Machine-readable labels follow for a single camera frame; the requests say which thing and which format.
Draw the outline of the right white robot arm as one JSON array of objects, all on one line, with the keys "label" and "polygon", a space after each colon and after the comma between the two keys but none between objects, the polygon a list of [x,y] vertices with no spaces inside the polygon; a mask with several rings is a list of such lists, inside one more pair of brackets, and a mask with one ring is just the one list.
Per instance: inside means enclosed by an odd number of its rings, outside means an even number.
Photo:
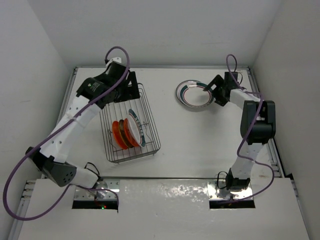
[{"label": "right white robot arm", "polygon": [[241,143],[237,158],[225,178],[225,188],[241,191],[249,186],[251,171],[262,147],[276,134],[276,105],[264,100],[258,92],[250,92],[235,81],[233,73],[219,74],[204,88],[220,106],[232,103],[242,110],[240,121]]}]

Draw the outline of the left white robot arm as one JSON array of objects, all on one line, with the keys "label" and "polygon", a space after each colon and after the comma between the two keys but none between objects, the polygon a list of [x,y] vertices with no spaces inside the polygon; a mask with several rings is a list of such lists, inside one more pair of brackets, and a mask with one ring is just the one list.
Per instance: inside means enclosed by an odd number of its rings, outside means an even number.
[{"label": "left white robot arm", "polygon": [[54,131],[57,132],[62,126],[67,123],[70,124],[29,156],[37,169],[58,186],[64,187],[71,184],[92,189],[101,180],[92,171],[69,163],[67,158],[72,145],[80,137],[83,130],[107,104],[124,102],[139,97],[135,72],[129,71],[124,80],[113,91],[86,110],[81,111],[90,101],[111,88],[124,74],[125,69],[121,58],[114,57],[106,62],[104,72],[98,76],[85,79],[76,91],[64,116],[55,126]]}]

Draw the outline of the white plate teal red rim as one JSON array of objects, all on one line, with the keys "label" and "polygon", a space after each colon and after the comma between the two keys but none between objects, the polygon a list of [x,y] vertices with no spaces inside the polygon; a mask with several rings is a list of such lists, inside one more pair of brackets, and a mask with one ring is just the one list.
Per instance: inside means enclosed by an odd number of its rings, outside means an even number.
[{"label": "white plate teal red rim", "polygon": [[186,107],[203,108],[215,100],[212,89],[205,90],[207,86],[198,80],[185,80],[176,87],[175,96]]}]

